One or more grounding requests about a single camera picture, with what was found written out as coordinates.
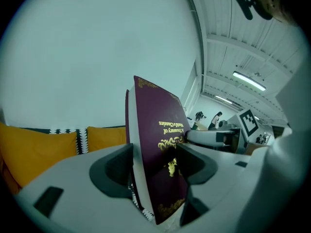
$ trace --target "fluorescent light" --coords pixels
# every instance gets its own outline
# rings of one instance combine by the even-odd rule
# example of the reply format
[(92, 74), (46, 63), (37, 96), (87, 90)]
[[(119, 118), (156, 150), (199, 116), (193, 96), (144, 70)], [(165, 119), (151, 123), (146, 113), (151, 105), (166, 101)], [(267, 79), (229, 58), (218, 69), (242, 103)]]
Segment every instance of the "fluorescent light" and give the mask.
[(232, 102), (230, 102), (229, 100), (227, 100), (227, 99), (223, 99), (222, 97), (219, 97), (219, 96), (215, 96), (215, 97), (217, 97), (218, 99), (221, 99), (221, 100), (223, 100), (223, 101), (226, 101), (227, 103), (230, 103), (230, 104), (232, 104)]
[(239, 72), (234, 71), (233, 72), (233, 76), (235, 76), (235, 77), (237, 77), (239, 79), (242, 79), (242, 80), (250, 83), (251, 85), (253, 85), (254, 87), (258, 88), (261, 91), (266, 90), (266, 87), (264, 87), (263, 85), (259, 84), (255, 80), (253, 80), (253, 79), (251, 79), (251, 78), (249, 78), (249, 77), (247, 77), (247, 76), (245, 76), (245, 75), (243, 75), (243, 74), (241, 74)]

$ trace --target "white ceiling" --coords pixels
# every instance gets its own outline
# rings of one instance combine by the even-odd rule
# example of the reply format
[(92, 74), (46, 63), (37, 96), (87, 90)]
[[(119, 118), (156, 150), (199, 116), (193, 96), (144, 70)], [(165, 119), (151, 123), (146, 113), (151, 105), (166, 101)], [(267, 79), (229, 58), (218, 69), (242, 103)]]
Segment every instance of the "white ceiling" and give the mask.
[[(235, 0), (193, 0), (204, 42), (203, 93), (252, 108), (263, 122), (284, 125), (275, 96), (309, 54), (298, 27), (263, 20), (252, 8), (247, 20)], [(266, 87), (260, 91), (232, 76), (247, 75)]]

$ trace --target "person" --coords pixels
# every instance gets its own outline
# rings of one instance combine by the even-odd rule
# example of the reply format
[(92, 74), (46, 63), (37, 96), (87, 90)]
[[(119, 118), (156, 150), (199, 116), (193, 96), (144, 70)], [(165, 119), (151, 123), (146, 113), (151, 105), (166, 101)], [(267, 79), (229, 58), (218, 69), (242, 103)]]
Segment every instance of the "person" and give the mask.
[(198, 122), (198, 121), (200, 121), (203, 117), (204, 117), (204, 115), (203, 115), (203, 112), (202, 112), (202, 111), (197, 112), (197, 113), (195, 114), (195, 121)]
[(261, 134), (256, 138), (256, 143), (260, 143), (260, 140), (261, 140)]
[(297, 23), (281, 0), (251, 0), (256, 12), (264, 19), (274, 18), (280, 22), (295, 25)]
[(222, 112), (218, 112), (212, 119), (212, 121), (210, 122), (210, 125), (208, 127), (208, 129), (210, 130), (211, 128), (216, 128), (217, 122), (219, 120), (219, 118), (222, 116)]

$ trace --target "ceiling beam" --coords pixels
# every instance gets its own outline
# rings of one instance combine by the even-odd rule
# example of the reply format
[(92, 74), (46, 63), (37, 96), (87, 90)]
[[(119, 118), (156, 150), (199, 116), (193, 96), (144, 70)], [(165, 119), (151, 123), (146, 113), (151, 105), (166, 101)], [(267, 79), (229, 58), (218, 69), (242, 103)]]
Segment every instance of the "ceiling beam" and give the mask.
[(283, 72), (287, 77), (290, 78), (293, 75), (290, 70), (288, 70), (285, 66), (283, 66), (280, 62), (278, 62), (272, 56), (269, 56), (268, 54), (244, 42), (231, 39), (225, 36), (215, 35), (215, 34), (207, 35), (207, 42), (222, 44), (227, 47), (243, 50), (247, 54), (271, 66), (273, 69)]
[(282, 116), (283, 112), (281, 110), (279, 110), (275, 105), (273, 105), (270, 101), (268, 101), (266, 98), (264, 98), (262, 95), (258, 94), (257, 92), (251, 90), (250, 88), (244, 86), (244, 85), (240, 85), (240, 83), (231, 80), (229, 78), (226, 78), (224, 76), (212, 73), (212, 72), (208, 72), (207, 75), (209, 77), (215, 78), (217, 80), (223, 81), (227, 84), (230, 84), (231, 86), (234, 86), (235, 88), (241, 89), (245, 92), (247, 92), (248, 94), (252, 95), (253, 97), (257, 98), (259, 101), (263, 102), (264, 104), (266, 104), (268, 107), (270, 107), (278, 116)]
[(234, 108), (234, 107), (230, 106), (229, 103), (222, 102), (222, 101), (219, 100), (219, 99), (215, 99), (212, 95), (208, 95), (208, 96), (207, 96), (206, 93), (201, 93), (200, 96), (201, 96), (201, 97), (204, 97), (204, 98), (208, 98), (208, 99), (210, 99), (210, 100), (213, 100), (213, 101), (215, 101), (216, 103), (220, 103), (222, 106), (228, 107), (229, 109), (234, 110), (236, 113), (239, 112), (239, 110), (238, 110), (237, 108)]
[(230, 100), (234, 101), (235, 103), (241, 104), (241, 105), (244, 107), (244, 109), (251, 109), (251, 110), (255, 109), (255, 110), (256, 110), (257, 112), (259, 112), (260, 115), (261, 115), (261, 116), (259, 116), (258, 114), (256, 114), (256, 116), (258, 116), (258, 117), (263, 117), (263, 118), (268, 117), (265, 113), (261, 112), (261, 111), (258, 110), (257, 108), (252, 107), (251, 105), (249, 105), (248, 103), (246, 103), (246, 102), (244, 102), (244, 101), (242, 101), (242, 100), (236, 99), (236, 98), (233, 97), (232, 95), (229, 95), (229, 96), (230, 96), (230, 97), (229, 97), (228, 94), (226, 94), (226, 93), (223, 92), (223, 91), (217, 90), (217, 89), (214, 88), (214, 87), (207, 86), (207, 87), (205, 88), (205, 90), (209, 90), (209, 91), (211, 91), (211, 92), (213, 92), (213, 93), (216, 93), (216, 94), (220, 95), (221, 97), (229, 98)]

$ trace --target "orange pillow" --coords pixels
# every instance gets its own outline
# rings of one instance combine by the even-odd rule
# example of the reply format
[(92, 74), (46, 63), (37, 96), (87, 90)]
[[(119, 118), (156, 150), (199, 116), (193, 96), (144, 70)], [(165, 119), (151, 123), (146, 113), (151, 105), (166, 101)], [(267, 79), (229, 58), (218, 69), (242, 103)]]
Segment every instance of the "orange pillow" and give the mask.
[(0, 123), (1, 153), (21, 187), (55, 163), (75, 156), (76, 136), (76, 132), (45, 134)]
[(4, 163), (1, 150), (0, 150), (0, 173), (1, 176), (6, 183), (8, 189), (12, 194), (17, 194), (19, 193), (21, 187), (17, 184), (17, 182), (14, 180), (12, 177), (9, 169), (7, 168), (6, 164)]
[(93, 152), (104, 148), (126, 143), (125, 127), (120, 128), (87, 128), (88, 151)]

